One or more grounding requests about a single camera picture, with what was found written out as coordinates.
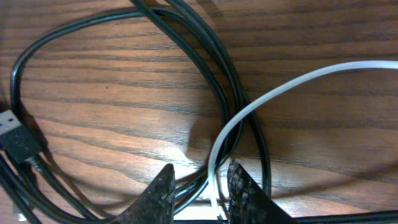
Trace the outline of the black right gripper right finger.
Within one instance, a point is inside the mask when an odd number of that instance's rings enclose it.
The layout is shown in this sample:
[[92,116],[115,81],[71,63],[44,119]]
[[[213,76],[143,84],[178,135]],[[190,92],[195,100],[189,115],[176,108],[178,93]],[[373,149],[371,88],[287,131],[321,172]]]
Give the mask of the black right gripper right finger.
[[295,220],[274,203],[237,160],[229,163],[230,224],[294,224]]

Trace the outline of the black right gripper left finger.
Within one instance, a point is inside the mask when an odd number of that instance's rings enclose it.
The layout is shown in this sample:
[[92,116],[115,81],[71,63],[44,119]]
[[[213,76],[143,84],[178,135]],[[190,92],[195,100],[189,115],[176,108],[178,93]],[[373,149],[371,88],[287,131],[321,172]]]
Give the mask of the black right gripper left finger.
[[174,216],[175,171],[167,164],[125,211],[113,218],[118,224],[171,224]]

